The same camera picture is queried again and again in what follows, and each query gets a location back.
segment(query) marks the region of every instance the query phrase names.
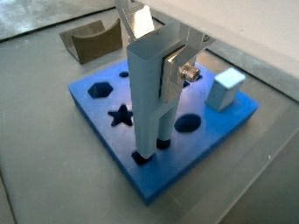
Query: gray curved holder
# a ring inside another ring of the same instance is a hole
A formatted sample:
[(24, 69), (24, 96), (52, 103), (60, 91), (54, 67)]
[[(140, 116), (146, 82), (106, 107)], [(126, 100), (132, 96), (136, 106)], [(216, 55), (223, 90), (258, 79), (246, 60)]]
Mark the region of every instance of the gray curved holder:
[(60, 33), (62, 41), (80, 64), (123, 47), (120, 19), (106, 30), (102, 21)]

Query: blue shape sorter board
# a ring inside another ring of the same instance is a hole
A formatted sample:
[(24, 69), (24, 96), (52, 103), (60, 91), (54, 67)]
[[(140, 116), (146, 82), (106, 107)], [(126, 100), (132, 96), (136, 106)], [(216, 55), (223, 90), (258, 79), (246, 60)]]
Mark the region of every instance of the blue shape sorter board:
[[(131, 156), (136, 150), (134, 126), (120, 123), (111, 127), (114, 117), (108, 115), (108, 111), (118, 111), (122, 104), (126, 104), (128, 109), (132, 108), (130, 79), (119, 76), (127, 71), (127, 62), (115, 64), (70, 84), (70, 92), (79, 110), (146, 204), (152, 202), (215, 150), (258, 109), (258, 103), (240, 92), (234, 103), (223, 111), (218, 112), (210, 108), (204, 101), (215, 75), (203, 66), (196, 66), (203, 78), (183, 89), (176, 118), (196, 114), (202, 119), (200, 127), (191, 133), (180, 133), (174, 129), (171, 147), (158, 150), (152, 160), (144, 165), (138, 165)], [(108, 97), (95, 99), (88, 91), (98, 82), (108, 82), (114, 90)]]

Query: metal bracket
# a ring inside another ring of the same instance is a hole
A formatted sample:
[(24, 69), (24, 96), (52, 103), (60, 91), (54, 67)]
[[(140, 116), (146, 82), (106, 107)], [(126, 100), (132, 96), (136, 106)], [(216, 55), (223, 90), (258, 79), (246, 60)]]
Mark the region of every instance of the metal bracket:
[(115, 0), (115, 3), (130, 42), (134, 42), (155, 29), (150, 7), (128, 0)]
[(194, 66), (196, 55), (211, 45), (214, 38), (196, 31), (186, 24), (180, 24), (179, 38), (184, 46), (166, 57), (163, 62), (163, 78), (160, 98), (171, 102), (183, 91), (183, 82), (196, 81), (200, 70)]

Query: star-shaped hole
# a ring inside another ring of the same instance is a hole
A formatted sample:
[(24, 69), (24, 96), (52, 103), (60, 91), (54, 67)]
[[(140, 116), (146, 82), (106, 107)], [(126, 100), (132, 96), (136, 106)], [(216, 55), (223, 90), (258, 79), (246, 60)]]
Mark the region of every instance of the star-shaped hole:
[(114, 116), (112, 127), (118, 126), (120, 123), (124, 123), (127, 126), (134, 125), (131, 120), (134, 112), (127, 110), (126, 104), (122, 104), (118, 111), (108, 111), (107, 113)]

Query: gray object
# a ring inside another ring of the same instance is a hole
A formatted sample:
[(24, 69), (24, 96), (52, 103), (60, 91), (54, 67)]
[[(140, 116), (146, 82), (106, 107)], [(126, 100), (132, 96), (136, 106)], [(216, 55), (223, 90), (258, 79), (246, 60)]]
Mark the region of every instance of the gray object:
[(232, 102), (242, 86), (246, 75), (235, 68), (220, 73), (212, 83), (207, 104), (222, 111)]
[(123, 47), (120, 20), (107, 30), (99, 20), (63, 32), (60, 38), (75, 59), (84, 64)]
[(148, 159), (156, 147), (170, 146), (183, 79), (195, 81), (199, 76), (199, 70), (187, 63), (195, 61), (214, 39), (178, 22), (152, 31), (147, 6), (116, 0), (116, 9), (132, 41), (127, 47), (127, 62), (136, 152)]

